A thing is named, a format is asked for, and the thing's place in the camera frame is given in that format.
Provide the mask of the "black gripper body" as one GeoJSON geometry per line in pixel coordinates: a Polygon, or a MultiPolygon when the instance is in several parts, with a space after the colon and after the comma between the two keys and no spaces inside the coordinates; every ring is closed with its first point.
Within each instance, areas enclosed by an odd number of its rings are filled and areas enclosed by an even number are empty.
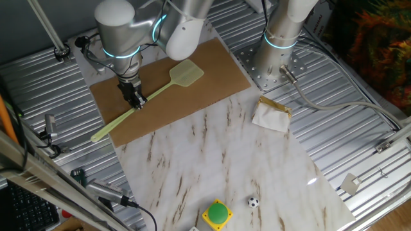
{"type": "Polygon", "coordinates": [[[139,78],[132,81],[119,79],[118,88],[125,100],[139,100],[141,98],[141,80],[139,78]]]}

